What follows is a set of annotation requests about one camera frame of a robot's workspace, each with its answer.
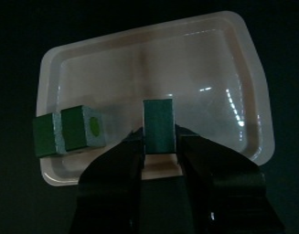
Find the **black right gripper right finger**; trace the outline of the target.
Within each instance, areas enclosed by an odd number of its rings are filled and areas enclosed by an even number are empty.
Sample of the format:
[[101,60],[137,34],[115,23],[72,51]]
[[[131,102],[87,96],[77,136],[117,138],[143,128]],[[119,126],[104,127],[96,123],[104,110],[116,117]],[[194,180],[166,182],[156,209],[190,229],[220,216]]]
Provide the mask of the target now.
[[259,166],[180,126],[176,148],[195,234],[284,234]]

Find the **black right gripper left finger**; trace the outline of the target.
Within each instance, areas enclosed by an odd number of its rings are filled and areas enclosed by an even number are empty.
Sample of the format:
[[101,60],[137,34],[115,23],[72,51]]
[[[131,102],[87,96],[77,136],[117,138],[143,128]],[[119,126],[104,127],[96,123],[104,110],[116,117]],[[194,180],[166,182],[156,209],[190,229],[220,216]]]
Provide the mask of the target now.
[[68,234],[139,233],[143,166],[143,129],[139,128],[83,171]]

